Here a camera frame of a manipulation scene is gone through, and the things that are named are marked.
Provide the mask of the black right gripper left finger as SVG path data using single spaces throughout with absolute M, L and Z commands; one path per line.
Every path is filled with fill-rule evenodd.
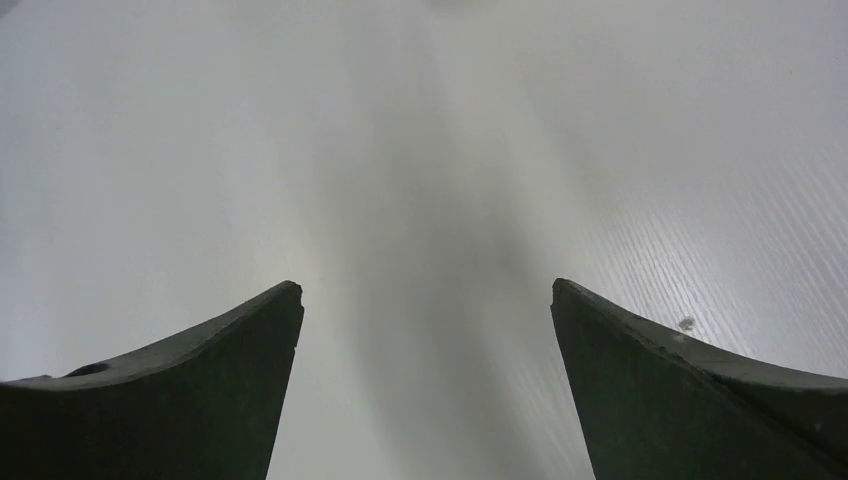
M 71 373 L 1 386 L 5 479 L 263 479 L 304 318 L 282 282 Z

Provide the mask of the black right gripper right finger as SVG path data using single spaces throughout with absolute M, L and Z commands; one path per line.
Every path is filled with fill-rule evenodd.
M 847 382 L 717 348 L 558 279 L 551 313 L 599 479 L 843 479 Z

